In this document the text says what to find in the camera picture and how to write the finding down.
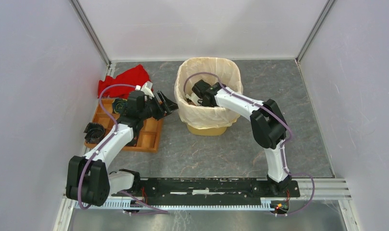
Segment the translucent white trash bag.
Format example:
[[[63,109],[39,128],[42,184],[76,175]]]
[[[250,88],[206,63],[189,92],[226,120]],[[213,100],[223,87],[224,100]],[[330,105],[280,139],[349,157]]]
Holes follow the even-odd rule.
[[[240,70],[235,62],[226,58],[194,57],[180,65],[174,87],[178,104],[178,115],[182,122],[195,129],[230,127],[240,117],[239,114],[222,107],[203,107],[191,105],[186,95],[199,80],[210,85],[221,82],[231,90],[242,93]]]

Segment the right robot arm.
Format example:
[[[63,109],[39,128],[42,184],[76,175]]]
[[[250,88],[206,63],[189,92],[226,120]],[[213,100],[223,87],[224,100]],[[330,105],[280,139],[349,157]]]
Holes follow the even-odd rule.
[[[288,125],[277,103],[251,99],[218,82],[210,85],[199,80],[192,91],[194,103],[226,108],[250,121],[254,140],[263,147],[268,163],[268,190],[273,196],[285,193],[291,181],[284,145]]]

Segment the yellow plastic trash bin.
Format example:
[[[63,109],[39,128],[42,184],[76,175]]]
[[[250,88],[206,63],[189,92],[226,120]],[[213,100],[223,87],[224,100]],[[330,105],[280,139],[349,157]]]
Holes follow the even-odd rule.
[[[207,128],[207,129],[197,129],[189,124],[187,124],[187,128],[189,132],[191,132],[194,135],[198,136],[220,136],[224,134],[227,130],[227,127],[220,127],[220,128]]]

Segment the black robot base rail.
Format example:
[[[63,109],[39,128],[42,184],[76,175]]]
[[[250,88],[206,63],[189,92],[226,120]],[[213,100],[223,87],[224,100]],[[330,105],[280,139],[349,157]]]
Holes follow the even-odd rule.
[[[297,181],[278,186],[259,178],[147,178],[127,190],[155,205],[260,205],[261,199],[300,197]]]

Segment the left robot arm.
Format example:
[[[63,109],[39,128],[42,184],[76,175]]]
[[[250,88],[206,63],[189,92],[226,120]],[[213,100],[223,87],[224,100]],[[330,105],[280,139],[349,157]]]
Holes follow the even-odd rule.
[[[73,156],[68,164],[65,195],[78,201],[83,209],[101,206],[108,196],[125,191],[136,196],[141,191],[140,175],[131,170],[109,174],[107,169],[123,147],[138,137],[145,120],[160,120],[178,109],[178,105],[164,96],[149,96],[141,90],[130,92],[126,105],[113,128],[98,145],[84,156]]]

